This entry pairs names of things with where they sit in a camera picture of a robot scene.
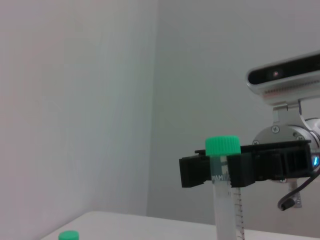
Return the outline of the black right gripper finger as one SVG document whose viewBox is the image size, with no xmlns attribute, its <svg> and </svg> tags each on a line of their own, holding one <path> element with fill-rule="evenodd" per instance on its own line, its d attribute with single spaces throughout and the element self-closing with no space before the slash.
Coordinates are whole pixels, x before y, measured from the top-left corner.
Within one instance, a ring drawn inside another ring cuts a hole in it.
<svg viewBox="0 0 320 240">
<path fill-rule="evenodd" d="M 229 180 L 232 188 L 244 188 L 256 182 L 254 173 L 253 145 L 240 148 L 241 153 L 227 156 Z"/>
<path fill-rule="evenodd" d="M 183 188 L 192 188 L 211 181 L 210 158 L 206 150 L 196 150 L 195 155 L 179 159 L 180 179 Z"/>
</svg>

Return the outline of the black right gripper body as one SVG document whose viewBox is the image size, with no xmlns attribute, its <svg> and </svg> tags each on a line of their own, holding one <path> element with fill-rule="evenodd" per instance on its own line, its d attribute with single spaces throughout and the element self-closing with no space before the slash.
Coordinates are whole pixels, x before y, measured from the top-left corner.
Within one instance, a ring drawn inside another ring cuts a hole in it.
<svg viewBox="0 0 320 240">
<path fill-rule="evenodd" d="M 310 140 L 252 145 L 254 175 L 257 181 L 282 181 L 311 177 L 314 172 Z"/>
</svg>

